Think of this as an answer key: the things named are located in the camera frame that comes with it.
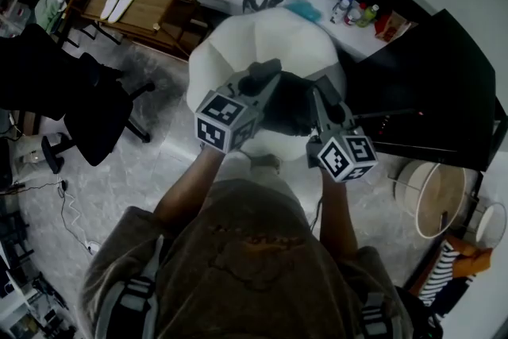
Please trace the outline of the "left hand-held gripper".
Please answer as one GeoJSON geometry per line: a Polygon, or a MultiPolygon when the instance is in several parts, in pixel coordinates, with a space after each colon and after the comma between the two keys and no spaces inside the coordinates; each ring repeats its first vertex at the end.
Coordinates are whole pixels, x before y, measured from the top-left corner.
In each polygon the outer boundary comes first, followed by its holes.
{"type": "Polygon", "coordinates": [[[281,79],[280,60],[254,62],[209,91],[194,114],[194,133],[223,153],[239,149],[255,136],[281,79]]]}

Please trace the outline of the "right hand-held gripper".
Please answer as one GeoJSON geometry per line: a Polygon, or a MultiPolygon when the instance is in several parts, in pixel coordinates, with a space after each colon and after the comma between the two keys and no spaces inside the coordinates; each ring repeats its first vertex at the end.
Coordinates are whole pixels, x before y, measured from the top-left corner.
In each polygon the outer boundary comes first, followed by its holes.
{"type": "Polygon", "coordinates": [[[336,183],[359,179],[377,163],[372,142],[328,77],[307,92],[313,133],[306,143],[310,168],[324,169],[336,183]]]}

